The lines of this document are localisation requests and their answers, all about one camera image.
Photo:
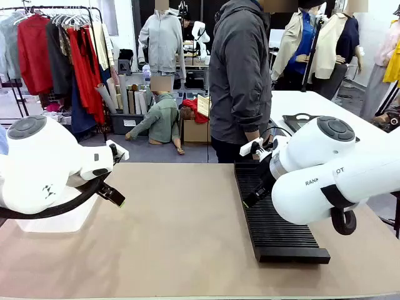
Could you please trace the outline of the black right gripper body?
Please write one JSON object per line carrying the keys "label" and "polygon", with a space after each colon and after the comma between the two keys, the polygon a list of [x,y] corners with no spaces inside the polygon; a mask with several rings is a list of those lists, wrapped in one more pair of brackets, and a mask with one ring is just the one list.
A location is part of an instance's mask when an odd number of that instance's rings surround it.
{"label": "black right gripper body", "polygon": [[263,194],[270,193],[276,182],[272,172],[268,165],[259,165],[256,169],[257,175],[259,176],[261,182],[258,184],[257,188],[254,190],[256,195],[262,196]]}

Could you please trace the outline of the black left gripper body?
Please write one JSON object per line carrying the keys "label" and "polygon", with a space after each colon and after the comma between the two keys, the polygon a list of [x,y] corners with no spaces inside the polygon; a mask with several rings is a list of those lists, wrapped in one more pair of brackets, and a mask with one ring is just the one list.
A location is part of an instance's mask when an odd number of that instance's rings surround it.
{"label": "black left gripper body", "polygon": [[96,194],[102,198],[110,198],[113,195],[113,188],[100,179],[96,188]]}

